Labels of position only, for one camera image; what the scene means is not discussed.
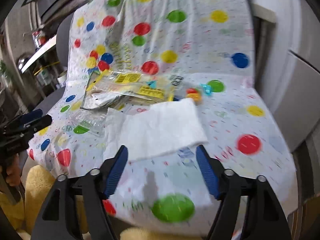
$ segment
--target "white napkin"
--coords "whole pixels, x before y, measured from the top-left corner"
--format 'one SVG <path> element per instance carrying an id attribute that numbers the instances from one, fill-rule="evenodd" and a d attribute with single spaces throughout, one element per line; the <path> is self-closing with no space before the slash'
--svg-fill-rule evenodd
<path id="1" fill-rule="evenodd" d="M 151 105 L 136 115 L 109 108 L 106 135 L 104 159 L 113 158 L 121 145 L 128 148 L 129 160 L 138 160 L 207 142 L 191 98 Z"/>

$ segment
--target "yellow label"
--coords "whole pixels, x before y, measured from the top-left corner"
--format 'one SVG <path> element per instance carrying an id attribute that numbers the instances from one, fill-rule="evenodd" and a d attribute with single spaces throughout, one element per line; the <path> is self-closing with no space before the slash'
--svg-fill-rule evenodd
<path id="1" fill-rule="evenodd" d="M 164 99 L 164 90 L 163 89 L 152 89 L 149 86 L 142 86 L 138 91 L 139 95 L 149 96 Z"/>
<path id="2" fill-rule="evenodd" d="M 137 82 L 140 78 L 141 74 L 128 73 L 128 74 L 119 74 L 115 83 L 128 84 Z"/>

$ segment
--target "plastic tablecloth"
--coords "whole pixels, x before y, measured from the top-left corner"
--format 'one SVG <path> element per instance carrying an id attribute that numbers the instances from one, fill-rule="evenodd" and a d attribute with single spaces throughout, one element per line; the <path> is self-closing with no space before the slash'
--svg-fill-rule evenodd
<path id="1" fill-rule="evenodd" d="M 177 73 L 190 87 L 209 83 L 197 107 L 211 157 L 240 176 L 263 174 L 286 215 L 297 208 L 295 166 L 265 104 L 252 87 L 254 40 L 247 0 L 93 0 L 70 28 L 67 86 L 49 111 L 51 126 L 30 141 L 28 154 L 54 176 L 81 176 L 116 153 L 106 136 L 68 118 L 79 109 L 92 71 Z M 147 106 L 122 106 L 139 114 Z M 241 229 L 245 199 L 236 230 Z M 109 214 L 140 227 L 206 235 L 219 202 L 204 184 L 195 149 L 128 162 L 105 203 Z"/>

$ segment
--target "green dot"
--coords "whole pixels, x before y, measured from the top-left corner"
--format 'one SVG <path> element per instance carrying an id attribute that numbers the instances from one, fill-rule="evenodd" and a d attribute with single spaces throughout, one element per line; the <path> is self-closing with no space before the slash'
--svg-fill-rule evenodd
<path id="1" fill-rule="evenodd" d="M 222 92 L 224 90 L 224 84 L 219 80 L 211 80 L 207 83 L 207 85 L 211 86 L 212 92 Z"/>
<path id="2" fill-rule="evenodd" d="M 115 7 L 118 6 L 120 4 L 121 0 L 108 0 L 108 5 Z"/>
<path id="3" fill-rule="evenodd" d="M 174 10 L 170 12 L 167 19 L 172 23 L 181 23 L 187 18 L 187 15 L 181 10 Z"/>
<path id="4" fill-rule="evenodd" d="M 183 222 L 192 217 L 195 205 L 183 194 L 169 194 L 154 202 L 151 211 L 162 222 Z"/>
<path id="5" fill-rule="evenodd" d="M 65 112 L 69 109 L 70 106 L 64 106 L 63 108 L 61 108 L 60 112 Z"/>
<path id="6" fill-rule="evenodd" d="M 142 37 L 142 36 L 135 36 L 132 39 L 132 42 L 136 46 L 143 46 L 146 43 L 146 39 L 144 37 Z"/>
<path id="7" fill-rule="evenodd" d="M 77 134 L 83 134 L 83 133 L 86 133 L 87 131 L 89 131 L 89 129 L 87 128 L 84 128 L 80 125 L 78 125 L 76 128 L 73 129 L 73 131 Z"/>

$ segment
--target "plastic packaging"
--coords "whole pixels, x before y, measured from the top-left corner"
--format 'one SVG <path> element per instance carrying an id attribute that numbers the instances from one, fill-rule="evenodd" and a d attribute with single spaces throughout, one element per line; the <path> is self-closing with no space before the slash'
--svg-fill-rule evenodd
<path id="1" fill-rule="evenodd" d="M 69 119 L 75 126 L 74 133 L 90 132 L 98 137 L 104 136 L 106 117 L 107 109 L 93 111 L 79 109 L 75 114 L 69 115 Z"/>
<path id="2" fill-rule="evenodd" d="M 90 76 L 82 109 L 91 110 L 118 103 L 123 96 L 156 102 L 172 101 L 183 77 L 175 74 L 150 76 L 141 73 L 103 71 Z"/>
<path id="3" fill-rule="evenodd" d="M 205 93 L 203 87 L 194 86 L 188 82 L 182 82 L 179 88 L 175 91 L 175 98 L 192 98 L 196 105 L 202 103 L 202 96 Z"/>

